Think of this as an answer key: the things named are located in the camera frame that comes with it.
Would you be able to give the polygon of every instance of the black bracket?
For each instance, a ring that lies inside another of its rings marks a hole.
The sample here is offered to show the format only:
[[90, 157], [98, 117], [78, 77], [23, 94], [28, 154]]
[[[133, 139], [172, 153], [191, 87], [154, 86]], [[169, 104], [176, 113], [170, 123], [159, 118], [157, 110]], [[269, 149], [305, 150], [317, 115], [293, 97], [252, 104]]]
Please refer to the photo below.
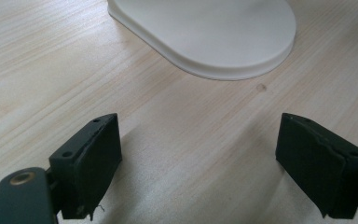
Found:
[[121, 162], [117, 114], [92, 120], [49, 158], [0, 182], [0, 224], [57, 223], [92, 214]]
[[282, 114], [277, 161], [322, 215], [352, 219], [358, 207], [358, 147], [316, 122]]

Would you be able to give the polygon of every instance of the wood grain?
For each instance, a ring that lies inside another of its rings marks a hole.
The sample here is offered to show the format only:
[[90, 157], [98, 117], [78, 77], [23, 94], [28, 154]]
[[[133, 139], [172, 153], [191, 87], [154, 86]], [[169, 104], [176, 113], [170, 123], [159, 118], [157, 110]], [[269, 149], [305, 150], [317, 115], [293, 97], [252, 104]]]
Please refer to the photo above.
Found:
[[230, 82], [176, 68], [105, 1], [0, 0], [0, 180], [48, 168], [89, 120], [116, 112], [124, 161], [94, 223], [358, 223], [323, 219], [274, 156], [282, 112], [358, 146], [358, 1], [289, 4], [288, 59]]

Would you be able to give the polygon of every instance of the white lid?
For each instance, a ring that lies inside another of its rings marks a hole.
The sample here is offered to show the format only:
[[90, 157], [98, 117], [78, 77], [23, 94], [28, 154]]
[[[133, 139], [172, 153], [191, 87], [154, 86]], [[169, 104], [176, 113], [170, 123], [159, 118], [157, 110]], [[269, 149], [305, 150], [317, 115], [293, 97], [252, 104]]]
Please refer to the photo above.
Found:
[[284, 0], [108, 0], [109, 13], [183, 70], [256, 77], [289, 54], [296, 19]]

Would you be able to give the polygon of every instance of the white rounded base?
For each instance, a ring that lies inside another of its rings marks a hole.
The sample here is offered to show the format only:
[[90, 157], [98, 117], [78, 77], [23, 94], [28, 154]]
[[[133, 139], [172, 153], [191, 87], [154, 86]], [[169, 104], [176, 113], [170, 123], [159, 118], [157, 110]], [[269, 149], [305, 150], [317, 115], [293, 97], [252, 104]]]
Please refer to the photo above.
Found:
[[109, 13], [183, 70], [238, 80], [290, 53], [296, 19], [284, 0], [108, 0]]

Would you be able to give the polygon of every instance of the edge of white object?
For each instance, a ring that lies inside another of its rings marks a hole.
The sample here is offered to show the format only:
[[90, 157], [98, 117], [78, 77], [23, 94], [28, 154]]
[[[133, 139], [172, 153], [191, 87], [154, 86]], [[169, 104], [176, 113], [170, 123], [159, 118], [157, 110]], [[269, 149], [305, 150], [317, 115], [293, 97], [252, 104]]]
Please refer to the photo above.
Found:
[[171, 63], [218, 80], [271, 71], [296, 35], [284, 0], [108, 0], [108, 11]]

